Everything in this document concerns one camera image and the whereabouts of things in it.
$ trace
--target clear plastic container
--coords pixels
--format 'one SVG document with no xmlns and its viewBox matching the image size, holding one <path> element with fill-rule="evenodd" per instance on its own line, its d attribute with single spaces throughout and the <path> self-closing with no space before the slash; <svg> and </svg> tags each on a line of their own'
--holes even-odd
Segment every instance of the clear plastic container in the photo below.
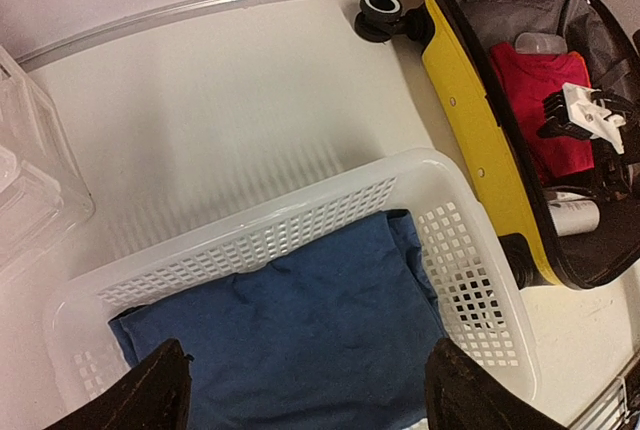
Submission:
<svg viewBox="0 0 640 430">
<path fill-rule="evenodd" d="M 93 211 L 53 102 L 0 47 L 0 283 Z"/>
<path fill-rule="evenodd" d="M 567 53 L 567 42 L 560 35 L 521 33 L 516 39 L 516 52 L 561 55 Z"/>
<path fill-rule="evenodd" d="M 398 208 L 413 216 L 424 270 L 451 338 L 500 383 L 531 401 L 538 381 L 535 340 L 495 231 L 457 166 L 435 150 L 415 149 L 185 233 L 59 287 L 47 303 L 43 327 L 68 411 L 93 400 L 128 371 L 107 324 L 125 309 L 232 273 L 256 271 L 359 218 Z"/>
</svg>

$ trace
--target blue cloth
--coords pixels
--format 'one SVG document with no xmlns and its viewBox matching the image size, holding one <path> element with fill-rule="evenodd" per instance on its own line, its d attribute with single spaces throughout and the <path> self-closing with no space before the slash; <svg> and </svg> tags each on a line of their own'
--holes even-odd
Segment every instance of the blue cloth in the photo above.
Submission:
<svg viewBox="0 0 640 430">
<path fill-rule="evenodd" d="M 396 429 L 425 413 L 445 336 L 406 211 L 110 322 L 130 365 L 167 338 L 194 357 L 192 429 Z"/>
</svg>

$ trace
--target white bottle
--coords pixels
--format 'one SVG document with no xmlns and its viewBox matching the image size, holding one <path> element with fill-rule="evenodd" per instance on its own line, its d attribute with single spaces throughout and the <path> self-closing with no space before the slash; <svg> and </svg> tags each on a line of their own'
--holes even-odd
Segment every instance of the white bottle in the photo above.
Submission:
<svg viewBox="0 0 640 430">
<path fill-rule="evenodd" d="M 559 237 L 593 232 L 600 223 L 600 210 L 591 200 L 549 202 L 549 212 Z"/>
<path fill-rule="evenodd" d="M 560 55 L 567 53 L 567 42 L 560 35 L 521 33 L 516 39 L 516 52 Z"/>
</svg>

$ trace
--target black wheel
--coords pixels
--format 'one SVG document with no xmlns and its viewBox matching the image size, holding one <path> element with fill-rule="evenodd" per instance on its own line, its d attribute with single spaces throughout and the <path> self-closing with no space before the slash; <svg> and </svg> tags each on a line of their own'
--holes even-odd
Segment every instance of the black wheel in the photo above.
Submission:
<svg viewBox="0 0 640 430">
<path fill-rule="evenodd" d="M 375 26 L 370 23 L 364 13 L 360 12 L 356 16 L 356 20 L 353 24 L 353 29 L 356 31 L 360 38 L 365 39 L 367 42 L 382 43 L 391 40 L 393 34 L 391 32 L 385 32 L 379 26 Z"/>
<path fill-rule="evenodd" d="M 393 23 L 402 15 L 400 0 L 360 0 L 360 10 L 372 22 Z"/>
</svg>

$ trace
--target white tabletop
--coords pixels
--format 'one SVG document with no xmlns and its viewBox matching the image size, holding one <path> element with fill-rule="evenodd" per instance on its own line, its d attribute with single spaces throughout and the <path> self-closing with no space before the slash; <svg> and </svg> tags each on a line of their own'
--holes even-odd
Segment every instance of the white tabletop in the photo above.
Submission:
<svg viewBox="0 0 640 430">
<path fill-rule="evenodd" d="M 41 323 L 60 282 L 413 147 L 435 147 L 464 167 L 419 46 L 359 39 L 357 2 L 217 13 L 32 72 L 57 104 L 97 212 L 0 289 L 0 378 L 11 382 L 0 388 L 2 425 L 39 429 L 65 413 Z M 569 423 L 631 357 L 638 282 L 523 292 L 542 367 L 540 410 Z"/>
</svg>

